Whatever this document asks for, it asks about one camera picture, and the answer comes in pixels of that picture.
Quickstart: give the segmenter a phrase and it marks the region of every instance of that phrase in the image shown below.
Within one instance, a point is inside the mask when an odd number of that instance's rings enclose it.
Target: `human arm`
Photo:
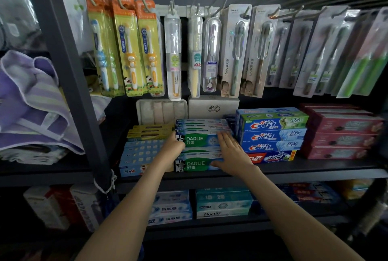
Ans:
[[[212,165],[244,181],[264,207],[294,260],[363,260],[274,185],[258,166],[252,164],[230,134],[219,133],[218,140],[224,161],[215,161]]]
[[[175,131],[146,169],[131,192],[86,242],[76,261],[136,261],[160,181],[185,148]]]

